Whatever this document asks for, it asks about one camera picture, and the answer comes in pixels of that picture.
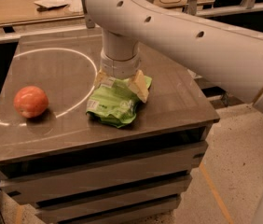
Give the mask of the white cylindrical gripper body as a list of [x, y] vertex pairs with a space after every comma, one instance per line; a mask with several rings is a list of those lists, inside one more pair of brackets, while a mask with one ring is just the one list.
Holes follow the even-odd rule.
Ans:
[[101, 51], [100, 68], [108, 76], [119, 79], [125, 79], [132, 77], [136, 74], [140, 67], [140, 55], [136, 54], [134, 57], [120, 61], [113, 58], [109, 58], [104, 51]]

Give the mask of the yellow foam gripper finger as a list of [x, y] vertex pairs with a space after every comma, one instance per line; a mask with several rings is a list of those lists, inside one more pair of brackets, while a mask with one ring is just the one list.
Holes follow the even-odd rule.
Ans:
[[96, 75], [96, 78], [94, 80], [94, 87], [98, 88], [100, 86], [100, 84], [102, 83], [103, 80], [105, 80], [108, 77], [108, 74], [103, 71], [102, 69], [100, 69]]
[[138, 70], [136, 74], [128, 79], [128, 88], [132, 91], [143, 103], [148, 99], [150, 79], [144, 75], [142, 70]]

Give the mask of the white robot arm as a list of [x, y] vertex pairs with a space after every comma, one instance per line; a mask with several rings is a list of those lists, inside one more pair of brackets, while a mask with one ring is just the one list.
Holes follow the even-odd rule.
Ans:
[[138, 43], [156, 49], [263, 113], [263, 34], [170, 11], [153, 0], [86, 0], [103, 30], [101, 68], [136, 73]]

